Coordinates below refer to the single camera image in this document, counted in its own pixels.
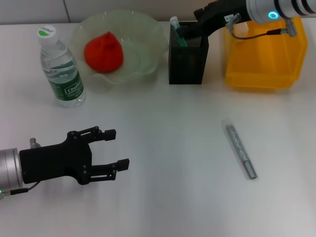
glass bowl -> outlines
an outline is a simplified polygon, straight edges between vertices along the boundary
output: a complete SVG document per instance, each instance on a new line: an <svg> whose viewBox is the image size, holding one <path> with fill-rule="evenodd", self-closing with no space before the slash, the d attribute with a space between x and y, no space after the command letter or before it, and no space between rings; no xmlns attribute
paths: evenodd
<svg viewBox="0 0 316 237"><path fill-rule="evenodd" d="M121 43L124 61L113 72L98 73L86 64L83 50L90 40L108 31ZM168 50L168 43L161 24L152 17L135 11L113 10L82 21L74 30L69 49L81 77L101 77L118 84L154 72L160 56Z"/></svg>

plastic bottle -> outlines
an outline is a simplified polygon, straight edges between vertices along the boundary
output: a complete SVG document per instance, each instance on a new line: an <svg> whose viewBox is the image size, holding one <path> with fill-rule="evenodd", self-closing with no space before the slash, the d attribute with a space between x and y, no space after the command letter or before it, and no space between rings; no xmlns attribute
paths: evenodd
<svg viewBox="0 0 316 237"><path fill-rule="evenodd" d="M82 104L85 92L76 61L58 39L55 27L40 27L37 35L41 44L41 66L58 102L64 107Z"/></svg>

pen holder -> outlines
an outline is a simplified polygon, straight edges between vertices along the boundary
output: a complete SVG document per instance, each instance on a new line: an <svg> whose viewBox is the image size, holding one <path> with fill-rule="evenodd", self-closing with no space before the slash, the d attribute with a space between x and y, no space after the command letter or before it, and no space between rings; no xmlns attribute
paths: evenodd
<svg viewBox="0 0 316 237"><path fill-rule="evenodd" d="M180 22L187 27L195 22ZM206 36L187 40L188 47L180 47L170 26L169 84L201 84L208 52Z"/></svg>

red fruit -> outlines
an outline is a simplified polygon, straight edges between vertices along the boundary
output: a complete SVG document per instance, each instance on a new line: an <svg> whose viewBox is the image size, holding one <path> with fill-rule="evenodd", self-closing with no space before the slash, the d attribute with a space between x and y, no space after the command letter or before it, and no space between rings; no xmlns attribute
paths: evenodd
<svg viewBox="0 0 316 237"><path fill-rule="evenodd" d="M122 46L111 32L87 43L83 55L87 64L101 73L114 71L123 63Z"/></svg>

yellow bin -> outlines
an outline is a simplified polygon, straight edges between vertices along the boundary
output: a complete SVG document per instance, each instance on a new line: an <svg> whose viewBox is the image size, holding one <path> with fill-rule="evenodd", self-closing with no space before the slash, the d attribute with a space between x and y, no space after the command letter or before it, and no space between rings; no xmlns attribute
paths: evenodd
<svg viewBox="0 0 316 237"><path fill-rule="evenodd" d="M296 37L263 36L237 40L224 29L226 83L233 87L284 89L299 78L308 42L301 18L293 19ZM247 36L285 28L284 21L259 25L248 22Z"/></svg>

